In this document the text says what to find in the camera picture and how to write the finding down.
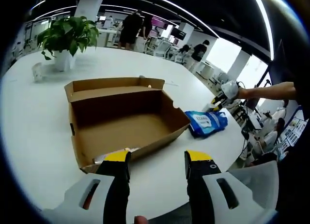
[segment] window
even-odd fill
[[[262,83],[259,85],[259,87],[262,88],[262,87],[269,87],[269,86],[271,86],[271,79],[270,79],[269,73],[267,73]],[[257,105],[261,106],[265,100],[266,100],[265,98],[261,98],[259,102],[257,103]]]
[[[207,61],[227,73],[241,51],[241,47],[225,39],[219,38],[214,43]]]
[[[237,81],[242,81],[246,89],[253,88],[262,78],[268,65],[256,56],[251,56],[240,73]]]

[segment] box flap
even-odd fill
[[[141,92],[141,91],[151,91],[158,90],[143,86],[132,86],[132,87],[116,87],[116,88],[105,88],[105,89],[97,89],[97,90],[84,90],[79,92],[74,92],[71,94],[69,102],[76,102],[85,99],[95,98],[95,97],[105,97],[112,96],[116,94],[126,94],[133,92]]]
[[[161,90],[164,84],[164,80],[144,77],[101,78],[73,81],[67,84],[64,89],[68,101],[74,102],[115,94]]]

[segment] open cardboard box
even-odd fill
[[[73,81],[65,86],[78,166],[95,172],[94,158],[130,148],[135,160],[175,140],[188,117],[151,78]]]

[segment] plastic bag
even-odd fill
[[[223,112],[187,111],[185,114],[190,119],[189,130],[194,137],[208,137],[224,130],[228,124]]]

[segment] desk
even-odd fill
[[[117,34],[117,30],[108,30],[108,29],[98,29],[99,37],[97,40],[97,46],[106,47],[108,43],[111,43],[113,46],[113,37]]]
[[[88,47],[75,69],[44,83],[34,83],[31,67],[44,61],[40,52],[17,61],[3,78],[2,134],[12,170],[25,194],[39,208],[55,208],[64,192],[84,176],[74,156],[64,85],[99,77],[145,77],[166,80],[164,91],[183,111],[200,111],[213,94],[184,66],[157,57],[114,48]],[[226,171],[242,151],[241,129],[227,110],[228,126],[207,139],[189,130],[168,147],[131,165],[127,221],[163,215],[188,202],[184,151],[210,154]]]

